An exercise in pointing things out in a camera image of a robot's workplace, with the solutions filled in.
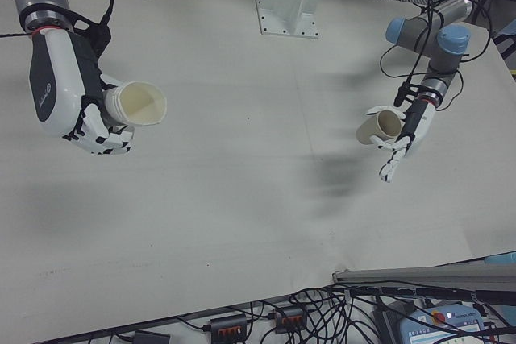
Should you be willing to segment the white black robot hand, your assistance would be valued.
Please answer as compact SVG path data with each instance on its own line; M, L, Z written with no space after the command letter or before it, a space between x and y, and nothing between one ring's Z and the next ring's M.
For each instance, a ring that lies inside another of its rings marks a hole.
M106 94L122 82L98 65L89 41L58 27L41 27L31 35L29 85L36 116L47 134L94 155L131 150L135 128L107 112Z
M373 116L382 111L393 113L402 124L400 135L396 139L387 140L378 135L369 136L375 146L391 153L390 158L379 171L379 177L384 182L390 183L402 159L414 154L426 137L435 116L436 107L428 99L423 98L414 100L405 112L392 106L374 106L366 111L366 115Z

